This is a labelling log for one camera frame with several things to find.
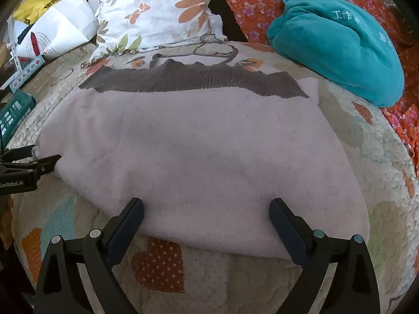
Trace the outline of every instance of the quilted bedspread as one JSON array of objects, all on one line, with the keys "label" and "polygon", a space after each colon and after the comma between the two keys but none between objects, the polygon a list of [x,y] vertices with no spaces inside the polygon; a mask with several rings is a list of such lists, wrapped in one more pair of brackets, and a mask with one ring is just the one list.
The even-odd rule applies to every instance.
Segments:
[{"label": "quilted bedspread", "polygon": [[[38,102],[9,147],[34,144],[44,121],[58,103],[101,66],[140,69],[144,57],[109,57],[84,67],[92,44],[57,59],[25,88]],[[361,186],[370,220],[368,248],[376,271],[382,313],[391,313],[419,271],[417,257],[418,180],[412,160],[382,112],[270,47],[250,43],[191,45],[160,49],[164,55],[244,55],[245,68],[267,64],[294,79],[319,81],[319,107],[334,129]],[[102,228],[108,216],[53,175],[41,178],[38,190],[14,195],[13,236],[26,271],[35,285],[49,240],[84,237]],[[170,270],[175,277],[157,284],[150,273]],[[284,301],[301,269],[289,260],[220,253],[137,235],[114,274],[139,313],[273,313]],[[328,270],[311,313],[317,313],[333,277]],[[96,313],[102,313],[84,265],[83,283]]]}]

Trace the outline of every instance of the floral pillow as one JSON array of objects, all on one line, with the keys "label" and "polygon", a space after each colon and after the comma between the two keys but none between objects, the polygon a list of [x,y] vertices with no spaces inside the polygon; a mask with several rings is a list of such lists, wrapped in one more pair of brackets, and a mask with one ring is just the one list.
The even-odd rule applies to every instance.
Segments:
[{"label": "floral pillow", "polygon": [[221,18],[210,0],[98,0],[98,48],[91,60],[159,46],[198,43],[215,34],[224,39]]}]

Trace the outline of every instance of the yellow package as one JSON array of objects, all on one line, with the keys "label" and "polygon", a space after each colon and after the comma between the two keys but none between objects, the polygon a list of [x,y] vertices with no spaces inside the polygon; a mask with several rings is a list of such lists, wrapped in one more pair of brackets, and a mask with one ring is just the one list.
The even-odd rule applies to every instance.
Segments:
[{"label": "yellow package", "polygon": [[47,10],[61,0],[25,0],[13,13],[13,17],[26,23],[34,24]]}]

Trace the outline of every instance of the teal plush cushion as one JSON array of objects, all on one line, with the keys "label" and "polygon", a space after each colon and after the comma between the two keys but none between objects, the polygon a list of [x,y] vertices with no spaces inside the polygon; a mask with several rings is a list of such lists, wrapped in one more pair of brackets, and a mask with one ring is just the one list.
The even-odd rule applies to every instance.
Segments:
[{"label": "teal plush cushion", "polygon": [[376,106],[393,106],[400,99],[403,69],[373,16],[345,0],[283,1],[284,14],[267,31],[279,54]]}]

